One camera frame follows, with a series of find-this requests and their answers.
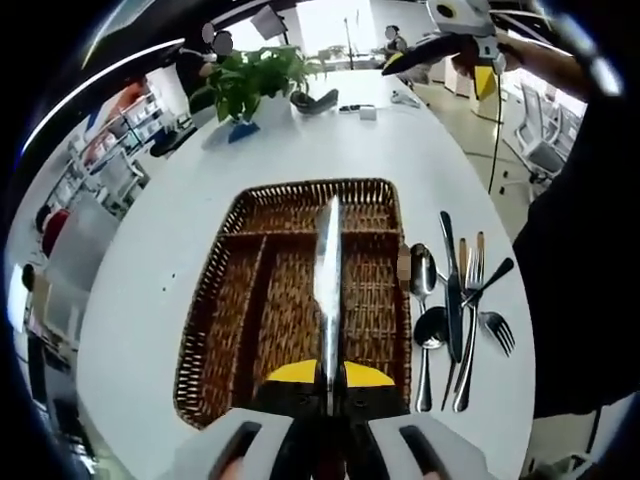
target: knife blade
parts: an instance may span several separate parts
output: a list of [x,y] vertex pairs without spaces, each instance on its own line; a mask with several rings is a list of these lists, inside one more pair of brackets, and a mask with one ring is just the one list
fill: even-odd
[[456,260],[456,248],[453,244],[451,217],[445,211],[440,212],[440,225],[447,247],[449,259],[449,277],[445,288],[445,308],[449,321],[449,354],[456,363],[462,361],[462,291]]
[[335,383],[340,368],[340,294],[342,239],[340,202],[333,197],[317,219],[318,238],[313,269],[313,296],[321,314],[320,373],[326,389],[326,409],[334,415]]

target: white table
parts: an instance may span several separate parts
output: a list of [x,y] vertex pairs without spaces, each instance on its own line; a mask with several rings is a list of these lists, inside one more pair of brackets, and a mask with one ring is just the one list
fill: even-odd
[[[102,437],[140,480],[162,473],[195,430],[173,405],[178,349],[192,292],[233,198],[256,185],[319,178],[382,177],[400,199],[406,240],[424,242],[446,270],[440,210],[456,238],[485,232],[490,273],[513,251],[490,198],[460,147],[424,106],[391,106],[395,78],[377,71],[336,72],[314,82],[312,94],[340,90],[340,105],[373,103],[377,121],[326,112],[258,132],[215,152],[202,149],[215,128],[189,139],[149,183],[124,218],[100,267],[80,342],[77,383]],[[438,287],[430,305],[443,304]],[[510,322],[517,348],[507,359],[479,336],[469,409],[438,410],[449,368],[446,349],[431,354],[433,415],[486,455],[501,479],[516,478],[525,457],[534,402],[534,347],[518,271],[483,297],[483,310]],[[417,318],[417,304],[412,303]],[[420,352],[414,348],[412,390]]]

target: small white box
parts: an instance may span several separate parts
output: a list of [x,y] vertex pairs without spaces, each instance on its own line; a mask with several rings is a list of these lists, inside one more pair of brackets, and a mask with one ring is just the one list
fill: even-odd
[[360,120],[375,120],[377,116],[376,107],[373,105],[362,105],[360,107]]

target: wicker tray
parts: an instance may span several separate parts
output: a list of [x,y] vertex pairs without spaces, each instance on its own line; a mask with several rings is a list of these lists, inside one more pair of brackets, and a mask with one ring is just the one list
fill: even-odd
[[343,208],[345,358],[391,376],[409,401],[411,323],[396,269],[398,200],[377,179],[245,190],[205,262],[184,328],[174,385],[178,415],[204,428],[249,402],[273,370],[317,358],[315,219],[333,195]]

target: green leaves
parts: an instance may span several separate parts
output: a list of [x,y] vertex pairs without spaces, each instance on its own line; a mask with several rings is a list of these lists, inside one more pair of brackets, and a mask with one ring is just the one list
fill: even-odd
[[215,102],[218,119],[250,121],[263,96],[288,95],[291,86],[308,91],[307,76],[324,70],[324,60],[312,63],[299,47],[264,47],[255,52],[234,51],[216,66],[207,79],[208,87],[197,91],[197,101]]

